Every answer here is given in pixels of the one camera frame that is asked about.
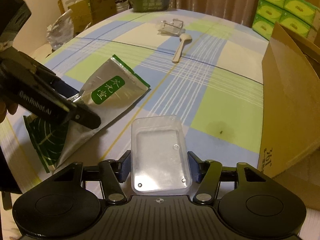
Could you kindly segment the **person left hand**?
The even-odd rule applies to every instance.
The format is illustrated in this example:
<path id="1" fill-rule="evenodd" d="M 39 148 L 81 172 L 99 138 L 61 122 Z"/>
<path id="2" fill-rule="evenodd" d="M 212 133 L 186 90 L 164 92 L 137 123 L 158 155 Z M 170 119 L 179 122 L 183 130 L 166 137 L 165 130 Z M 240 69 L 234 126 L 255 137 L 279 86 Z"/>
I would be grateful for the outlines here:
<path id="1" fill-rule="evenodd" d="M 16 113 L 18 104 L 13 102 L 7 97 L 1 97 L 0 99 L 0 123 L 2 123 L 7 113 L 13 115 Z"/>

